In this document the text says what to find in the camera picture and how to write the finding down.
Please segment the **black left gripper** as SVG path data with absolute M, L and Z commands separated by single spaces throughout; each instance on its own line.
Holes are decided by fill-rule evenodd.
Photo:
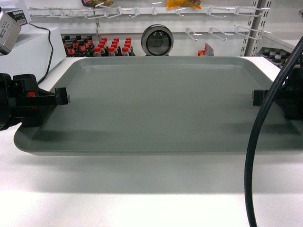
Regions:
M 13 113 L 23 127 L 41 126 L 55 106 L 71 101 L 65 87 L 55 88 L 54 92 L 43 90 L 33 74 L 13 76 L 13 97 L 16 99 Z

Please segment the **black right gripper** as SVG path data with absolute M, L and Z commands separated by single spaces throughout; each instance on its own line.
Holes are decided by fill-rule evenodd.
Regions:
M 254 106 L 261 106 L 268 90 L 254 90 Z M 281 108 L 287 120 L 303 119 L 303 69 L 294 68 L 287 76 L 276 95 L 276 104 Z

